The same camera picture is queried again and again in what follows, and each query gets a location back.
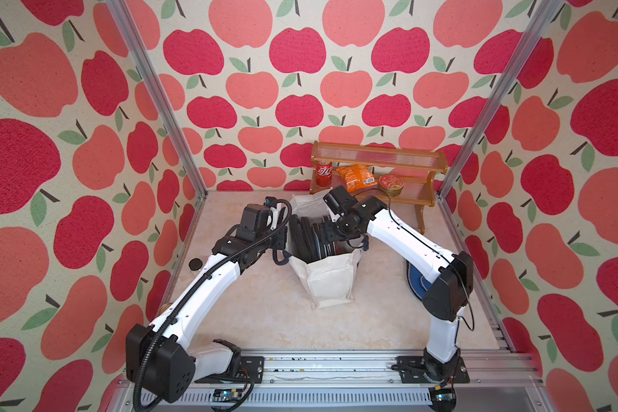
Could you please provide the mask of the black paddle case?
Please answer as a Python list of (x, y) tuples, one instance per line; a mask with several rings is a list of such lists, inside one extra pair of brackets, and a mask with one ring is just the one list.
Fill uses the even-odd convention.
[(306, 264), (321, 259), (318, 238), (309, 219), (293, 214), (288, 226), (293, 243), (292, 254)]

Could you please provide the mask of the white canvas tote bag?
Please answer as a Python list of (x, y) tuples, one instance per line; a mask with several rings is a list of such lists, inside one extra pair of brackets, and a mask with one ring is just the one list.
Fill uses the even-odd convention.
[[(314, 195), (294, 195), (291, 198), (292, 215), (307, 217), (312, 224), (323, 216), (331, 218), (331, 212), (323, 200), (326, 194), (322, 191)], [(293, 243), (288, 225), (287, 228), (283, 256), (274, 260), (281, 266), (290, 265), (310, 296), (312, 307), (316, 309), (352, 302), (352, 289), (363, 252), (367, 250), (367, 238), (336, 241), (336, 256), (306, 264), (292, 254)]]

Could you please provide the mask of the blue paddle case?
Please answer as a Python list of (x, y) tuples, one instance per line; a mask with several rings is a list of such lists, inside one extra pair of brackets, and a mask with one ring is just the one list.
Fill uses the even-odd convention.
[(413, 266), (409, 261), (406, 262), (406, 275), (408, 285), (413, 295), (415, 295), (418, 300), (423, 300), (427, 291), (432, 287), (432, 283), (430, 283), (419, 269)]

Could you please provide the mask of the maroon paddle case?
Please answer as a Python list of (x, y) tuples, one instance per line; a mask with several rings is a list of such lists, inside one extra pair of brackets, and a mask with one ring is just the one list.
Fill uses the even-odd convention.
[(331, 238), (331, 218), (323, 216), (312, 224), (315, 242), (320, 259), (336, 256), (336, 240)]

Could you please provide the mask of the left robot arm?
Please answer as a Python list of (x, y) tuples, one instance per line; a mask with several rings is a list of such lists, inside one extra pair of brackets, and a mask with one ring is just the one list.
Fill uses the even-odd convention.
[(151, 411), (162, 401), (174, 403), (202, 379), (243, 386), (240, 395), (227, 398), (229, 411), (245, 402), (254, 382), (242, 371), (237, 345), (216, 339), (198, 355), (187, 350), (220, 296), (267, 250), (282, 250), (286, 238), (283, 225), (255, 230), (233, 227), (216, 242), (204, 268), (168, 310), (147, 326), (131, 328), (125, 346), (134, 410)]

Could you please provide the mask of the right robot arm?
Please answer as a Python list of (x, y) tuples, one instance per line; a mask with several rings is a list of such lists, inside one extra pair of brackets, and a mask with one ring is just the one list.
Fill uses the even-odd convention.
[(432, 242), (404, 223), (385, 202), (368, 196), (356, 199), (338, 186), (324, 195), (331, 221), (324, 225), (324, 240), (352, 240), (370, 235), (391, 247), (418, 269), (428, 283), (421, 298), (431, 315), (427, 347), (423, 351), (426, 379), (442, 385), (451, 379), (460, 359), (457, 345), (459, 318), (470, 304), (473, 258)]

